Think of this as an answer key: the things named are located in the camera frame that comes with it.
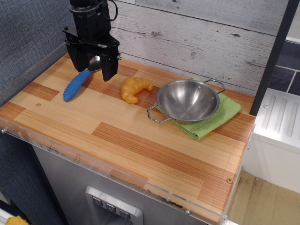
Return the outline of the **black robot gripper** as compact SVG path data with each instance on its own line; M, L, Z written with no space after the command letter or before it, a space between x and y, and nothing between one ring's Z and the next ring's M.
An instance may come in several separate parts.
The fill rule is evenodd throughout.
M107 0L71 0L69 11L73 15L74 27L65 27L66 47L78 72L89 66L88 53L100 56L103 80L109 81L118 72L119 41L110 34L111 22Z

